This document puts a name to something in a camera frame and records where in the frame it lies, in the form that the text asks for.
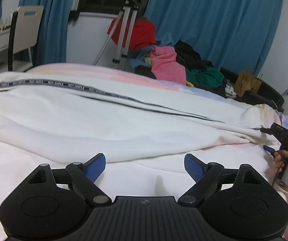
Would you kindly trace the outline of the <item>red garment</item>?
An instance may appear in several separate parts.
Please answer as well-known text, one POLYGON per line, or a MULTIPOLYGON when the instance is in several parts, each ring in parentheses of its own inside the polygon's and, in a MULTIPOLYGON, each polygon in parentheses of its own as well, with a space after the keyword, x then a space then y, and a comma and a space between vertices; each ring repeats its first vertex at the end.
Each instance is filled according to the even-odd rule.
MULTIPOLYGON (((109 26, 109 29, 107 30, 107 34, 111 32, 111 29, 113 28, 113 25, 115 24, 117 18, 114 18, 109 26)), ((119 40, 119 33, 121 29, 121 23, 122 20, 118 23, 111 39, 115 44, 118 44, 119 40)), ((125 46, 128 30, 129 30, 130 20, 128 20, 126 24, 126 30, 124 33, 124 39, 122 46, 125 46)), ((155 38, 155 25, 151 23, 146 18, 142 18, 140 20, 136 20, 132 29, 132 35, 130 39, 129 44, 129 50, 135 51, 139 50, 141 48, 145 48, 151 45, 156 44, 156 38, 155 38)))

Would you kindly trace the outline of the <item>left blue curtain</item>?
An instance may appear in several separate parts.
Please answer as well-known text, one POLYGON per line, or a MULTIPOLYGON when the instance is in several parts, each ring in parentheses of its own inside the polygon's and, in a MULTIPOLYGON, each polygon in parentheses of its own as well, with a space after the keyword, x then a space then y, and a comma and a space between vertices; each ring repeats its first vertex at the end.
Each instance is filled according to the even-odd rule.
POLYGON ((37 44, 36 65, 66 62, 68 18, 74 0, 19 0, 20 6, 44 7, 37 44))

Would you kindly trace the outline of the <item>blue curtain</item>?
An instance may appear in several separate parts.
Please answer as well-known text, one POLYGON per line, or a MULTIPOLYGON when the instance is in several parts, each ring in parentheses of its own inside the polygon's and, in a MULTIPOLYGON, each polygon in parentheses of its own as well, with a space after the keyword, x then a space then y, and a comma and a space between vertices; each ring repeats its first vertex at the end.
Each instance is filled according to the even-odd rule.
POLYGON ((36 65, 66 62, 68 18, 74 0, 19 0, 20 6, 44 7, 37 44, 36 65))
POLYGON ((193 47, 216 68, 256 75, 280 20, 283 0, 149 0, 145 17, 160 45, 193 47))

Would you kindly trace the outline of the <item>white garment steamer stand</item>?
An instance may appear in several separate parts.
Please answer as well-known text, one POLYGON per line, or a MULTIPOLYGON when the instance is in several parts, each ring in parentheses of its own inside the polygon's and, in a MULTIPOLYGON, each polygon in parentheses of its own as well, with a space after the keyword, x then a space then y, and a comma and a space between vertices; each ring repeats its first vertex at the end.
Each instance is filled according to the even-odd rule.
POLYGON ((119 11, 115 23, 111 28, 111 31, 109 31, 108 38, 104 42, 92 65, 98 64, 98 61, 100 60, 101 56, 103 55, 109 44, 109 41, 112 38, 112 35, 117 30, 118 24, 121 22, 116 53, 112 59, 112 62, 117 65, 118 70, 125 70, 125 64, 128 56, 133 27, 140 6, 141 0, 125 0, 124 6, 119 11))

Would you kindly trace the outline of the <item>pink garment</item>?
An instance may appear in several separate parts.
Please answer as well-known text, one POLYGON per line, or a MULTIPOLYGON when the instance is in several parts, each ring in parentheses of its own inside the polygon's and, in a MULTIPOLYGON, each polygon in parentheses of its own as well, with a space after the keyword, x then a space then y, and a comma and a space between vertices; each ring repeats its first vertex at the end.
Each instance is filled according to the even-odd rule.
POLYGON ((154 46, 149 52, 151 71, 157 80, 186 85, 185 67, 177 62, 177 53, 171 46, 154 46))

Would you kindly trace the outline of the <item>brown paper bag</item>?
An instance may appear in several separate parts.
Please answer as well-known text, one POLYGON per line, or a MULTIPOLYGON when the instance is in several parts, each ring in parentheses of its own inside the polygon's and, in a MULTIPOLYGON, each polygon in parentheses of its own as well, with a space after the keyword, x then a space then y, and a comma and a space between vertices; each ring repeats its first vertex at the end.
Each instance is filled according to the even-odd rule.
POLYGON ((246 91, 253 91, 257 93, 261 84, 262 80, 257 78, 255 75, 241 71, 233 88, 235 93, 239 97, 242 97, 246 91))

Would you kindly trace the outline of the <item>white sweatpants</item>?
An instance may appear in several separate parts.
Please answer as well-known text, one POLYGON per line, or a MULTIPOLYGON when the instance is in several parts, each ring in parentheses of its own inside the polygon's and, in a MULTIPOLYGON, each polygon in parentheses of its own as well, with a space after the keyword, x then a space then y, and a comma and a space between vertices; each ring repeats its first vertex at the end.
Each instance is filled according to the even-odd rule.
MULTIPOLYGON (((252 165, 272 181, 259 131, 279 123, 271 108, 217 101, 93 77, 0 74, 0 205, 39 164, 62 168, 98 153, 97 184, 109 196, 179 197, 193 185, 187 153, 227 168, 252 165)), ((0 240, 5 239, 0 224, 0 240)))

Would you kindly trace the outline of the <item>green garment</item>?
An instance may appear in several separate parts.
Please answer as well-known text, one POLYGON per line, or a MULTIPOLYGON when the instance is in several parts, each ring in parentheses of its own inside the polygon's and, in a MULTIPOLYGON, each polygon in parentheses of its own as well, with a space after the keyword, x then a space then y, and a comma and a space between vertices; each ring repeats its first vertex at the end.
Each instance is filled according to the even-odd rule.
POLYGON ((194 87, 202 89, 218 88, 222 85, 224 76, 217 69, 207 67, 204 69, 189 70, 185 68, 186 80, 194 87))

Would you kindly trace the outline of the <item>right blue curtain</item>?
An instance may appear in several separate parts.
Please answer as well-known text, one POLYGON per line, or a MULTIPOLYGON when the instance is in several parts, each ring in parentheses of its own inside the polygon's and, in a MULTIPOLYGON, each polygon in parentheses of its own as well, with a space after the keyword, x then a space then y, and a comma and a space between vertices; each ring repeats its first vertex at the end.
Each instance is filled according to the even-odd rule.
POLYGON ((160 45, 193 47, 216 68, 256 75, 280 20, 283 0, 149 0, 145 17, 160 45))

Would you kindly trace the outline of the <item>white and black chair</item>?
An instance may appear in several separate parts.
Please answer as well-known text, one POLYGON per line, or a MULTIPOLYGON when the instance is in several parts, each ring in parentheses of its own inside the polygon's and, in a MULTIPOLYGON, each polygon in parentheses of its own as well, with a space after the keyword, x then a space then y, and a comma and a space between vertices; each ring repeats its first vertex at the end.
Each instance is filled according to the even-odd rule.
POLYGON ((8 71, 24 72, 33 67, 32 48, 37 44, 43 11, 42 5, 27 5, 18 7, 13 13, 8 42, 8 71), (28 52, 28 61, 14 59, 22 51, 28 52))

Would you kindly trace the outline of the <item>black garment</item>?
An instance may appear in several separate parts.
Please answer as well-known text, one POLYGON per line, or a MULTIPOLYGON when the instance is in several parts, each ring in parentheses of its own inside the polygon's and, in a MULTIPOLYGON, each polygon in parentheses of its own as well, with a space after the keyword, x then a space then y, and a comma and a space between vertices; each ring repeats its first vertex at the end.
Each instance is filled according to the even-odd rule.
POLYGON ((196 52, 189 44, 178 41, 174 45, 174 50, 177 54, 177 63, 183 65, 188 70, 206 70, 213 68, 211 61, 203 60, 198 52, 196 52))

